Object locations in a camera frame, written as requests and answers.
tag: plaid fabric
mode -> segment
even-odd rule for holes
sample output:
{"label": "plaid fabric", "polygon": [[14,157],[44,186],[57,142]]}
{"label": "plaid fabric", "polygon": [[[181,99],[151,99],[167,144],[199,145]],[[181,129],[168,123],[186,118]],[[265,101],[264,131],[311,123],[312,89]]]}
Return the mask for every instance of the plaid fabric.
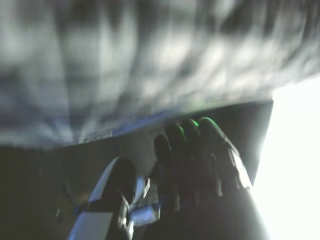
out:
{"label": "plaid fabric", "polygon": [[1,0],[0,144],[53,148],[270,97],[320,68],[317,0]]}

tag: blurry fabric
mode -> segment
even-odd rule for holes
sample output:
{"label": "blurry fabric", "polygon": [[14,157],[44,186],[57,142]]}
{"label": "blurry fabric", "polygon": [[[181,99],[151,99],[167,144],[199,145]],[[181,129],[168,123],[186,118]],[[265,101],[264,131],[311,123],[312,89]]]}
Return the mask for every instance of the blurry fabric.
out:
{"label": "blurry fabric", "polygon": [[1,0],[0,144],[55,148],[320,71],[317,0]]}

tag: robotic hand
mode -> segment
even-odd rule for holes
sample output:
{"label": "robotic hand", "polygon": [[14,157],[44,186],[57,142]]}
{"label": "robotic hand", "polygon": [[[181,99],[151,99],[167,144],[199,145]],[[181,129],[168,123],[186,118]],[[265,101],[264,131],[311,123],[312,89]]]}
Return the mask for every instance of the robotic hand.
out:
{"label": "robotic hand", "polygon": [[[213,207],[219,211],[231,211],[232,218],[243,218],[244,223],[250,224],[249,228],[260,229],[259,217],[252,199],[248,197],[251,183],[246,169],[238,151],[221,129],[205,117],[198,122],[188,119],[181,124],[170,125],[165,131],[167,137],[159,135],[154,140],[158,161],[150,176],[157,182],[160,207],[157,211],[161,211],[161,219],[160,214],[153,215],[155,211],[151,205],[135,209],[134,203],[141,196],[138,194],[141,190],[137,190],[135,168],[131,161],[119,157],[104,171],[89,203],[83,207],[70,232],[69,240],[130,240],[134,222],[138,220],[138,226],[159,220],[147,228],[143,239],[207,239],[214,227],[206,229],[206,223],[201,225],[202,229],[196,226],[202,219],[211,221],[216,218]],[[143,187],[145,196],[148,184]],[[228,225],[229,216],[224,218],[228,219],[225,224]],[[187,223],[179,229],[183,221]],[[191,226],[192,233],[206,235],[177,235],[188,232],[185,230],[186,224]],[[154,235],[153,230],[159,228],[163,228],[160,231],[162,234]],[[262,239],[260,236],[263,234],[251,233],[251,230],[246,230],[249,228],[241,226],[233,229],[242,231],[243,239]]]}

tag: black surface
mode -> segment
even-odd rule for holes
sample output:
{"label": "black surface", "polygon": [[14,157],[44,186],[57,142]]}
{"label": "black surface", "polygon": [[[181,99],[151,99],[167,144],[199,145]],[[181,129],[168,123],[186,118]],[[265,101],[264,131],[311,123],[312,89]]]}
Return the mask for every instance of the black surface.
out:
{"label": "black surface", "polygon": [[[259,164],[272,102],[210,111],[239,150],[251,180]],[[156,161],[154,138],[161,128],[139,131],[50,152],[0,148],[0,239],[66,239],[76,215],[104,169],[118,155],[148,175]]]}

